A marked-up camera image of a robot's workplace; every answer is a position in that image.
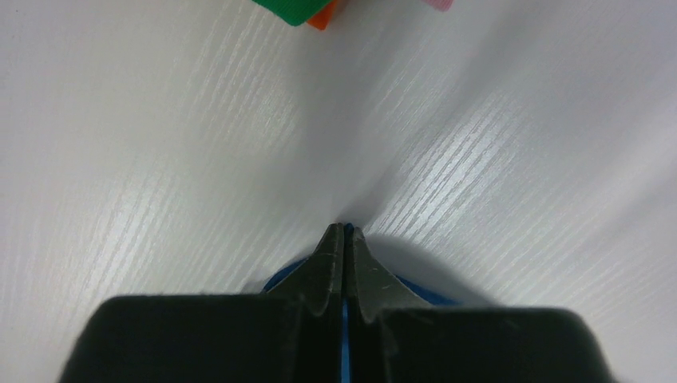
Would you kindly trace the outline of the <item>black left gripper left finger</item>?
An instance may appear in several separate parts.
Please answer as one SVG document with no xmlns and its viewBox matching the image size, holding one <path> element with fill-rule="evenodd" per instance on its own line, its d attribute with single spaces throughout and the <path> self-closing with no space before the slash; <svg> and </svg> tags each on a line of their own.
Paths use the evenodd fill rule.
<svg viewBox="0 0 677 383">
<path fill-rule="evenodd" d="M 121 295 L 87 321 L 63 382 L 339 382 L 344 226 L 258 294 Z"/>
</svg>

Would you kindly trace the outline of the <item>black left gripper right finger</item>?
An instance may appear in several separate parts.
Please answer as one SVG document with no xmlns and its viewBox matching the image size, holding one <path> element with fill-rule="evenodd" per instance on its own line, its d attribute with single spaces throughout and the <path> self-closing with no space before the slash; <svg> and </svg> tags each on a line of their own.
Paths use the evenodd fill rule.
<svg viewBox="0 0 677 383">
<path fill-rule="evenodd" d="M 591 330 L 553 308 L 381 310 L 370 370 L 352 382 L 612 382 Z"/>
</svg>

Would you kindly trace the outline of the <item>dark blue t shirt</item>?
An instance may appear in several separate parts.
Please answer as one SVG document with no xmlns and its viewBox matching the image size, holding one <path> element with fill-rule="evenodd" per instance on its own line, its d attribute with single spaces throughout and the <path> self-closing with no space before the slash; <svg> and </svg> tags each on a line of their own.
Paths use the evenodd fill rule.
<svg viewBox="0 0 677 383">
<path fill-rule="evenodd" d="M 456 305 L 387 270 L 350 223 L 332 223 L 313 253 L 272 275 L 263 292 L 303 300 L 311 320 L 303 331 L 307 357 L 329 369 L 329 382 L 352 382 L 370 370 L 378 339 L 370 324 L 381 310 Z"/>
</svg>

